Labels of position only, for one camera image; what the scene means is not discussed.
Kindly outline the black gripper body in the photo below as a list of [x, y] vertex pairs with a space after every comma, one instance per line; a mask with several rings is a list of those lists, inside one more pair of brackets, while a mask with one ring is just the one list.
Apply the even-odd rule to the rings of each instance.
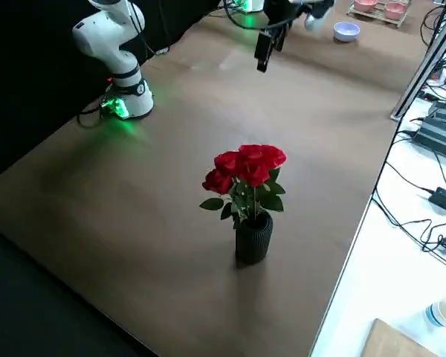
[[303, 13], [303, 8], [304, 1], [265, 1], [263, 12], [268, 18], [268, 23], [264, 31], [289, 32], [294, 20]]

